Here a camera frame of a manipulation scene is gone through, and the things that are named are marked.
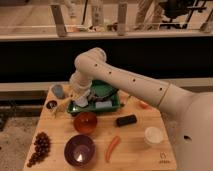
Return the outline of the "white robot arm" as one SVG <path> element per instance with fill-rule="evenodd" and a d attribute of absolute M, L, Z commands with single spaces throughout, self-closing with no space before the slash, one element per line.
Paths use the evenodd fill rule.
<path fill-rule="evenodd" d="M 104 81 L 161 112 L 179 117 L 178 171 L 213 171 L 213 92 L 196 93 L 169 82 L 116 68 L 99 47 L 79 54 L 70 84 L 83 93 L 94 79 Z"/>

